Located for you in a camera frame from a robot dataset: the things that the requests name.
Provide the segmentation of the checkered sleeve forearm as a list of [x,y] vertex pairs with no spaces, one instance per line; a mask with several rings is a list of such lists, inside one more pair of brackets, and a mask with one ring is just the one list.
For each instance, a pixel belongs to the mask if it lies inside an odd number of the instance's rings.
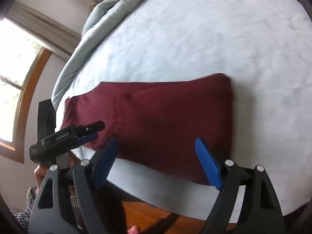
[[15,220],[25,231],[28,231],[28,225],[34,206],[34,201],[36,199],[37,190],[38,190],[37,186],[29,187],[26,196],[25,210],[23,212],[19,212],[13,215]]

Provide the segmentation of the person's left hand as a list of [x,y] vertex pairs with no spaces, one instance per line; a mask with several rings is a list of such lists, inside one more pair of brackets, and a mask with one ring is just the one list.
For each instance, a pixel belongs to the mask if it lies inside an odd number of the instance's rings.
[[44,165],[38,165],[35,170],[34,170],[34,177],[35,177],[35,181],[36,181],[36,186],[37,189],[40,188],[43,179],[48,171],[48,167],[44,166]]

